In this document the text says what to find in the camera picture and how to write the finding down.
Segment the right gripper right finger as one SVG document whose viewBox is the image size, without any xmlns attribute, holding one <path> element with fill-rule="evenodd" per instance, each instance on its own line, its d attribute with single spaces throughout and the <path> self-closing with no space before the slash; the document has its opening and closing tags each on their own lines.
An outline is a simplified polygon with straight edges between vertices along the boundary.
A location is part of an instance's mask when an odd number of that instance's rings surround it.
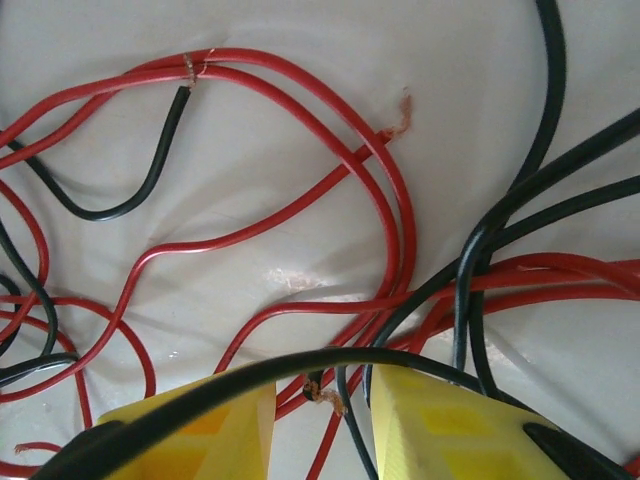
<svg viewBox="0 0 640 480">
<path fill-rule="evenodd" d="M 371 413 L 382 479 L 631 476 L 536 413 L 408 368 L 374 368 Z"/>
</svg>

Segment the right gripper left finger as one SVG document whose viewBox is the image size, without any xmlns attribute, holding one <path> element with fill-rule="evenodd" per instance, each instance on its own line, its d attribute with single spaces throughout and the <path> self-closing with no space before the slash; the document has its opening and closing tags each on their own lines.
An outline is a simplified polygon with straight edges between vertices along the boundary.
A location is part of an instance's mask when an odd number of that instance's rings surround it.
<svg viewBox="0 0 640 480">
<path fill-rule="evenodd" d="M 169 413 L 163 411 L 165 405 L 221 377 L 214 375 L 105 413 L 96 426 L 76 436 L 44 465 L 44 477 L 265 479 L 275 422 L 273 383 L 244 389 L 199 415 L 185 402 Z M 110 453 L 130 454 L 133 440 L 147 440 L 155 427 L 185 413 L 189 422 L 124 465 L 104 471 Z"/>
</svg>

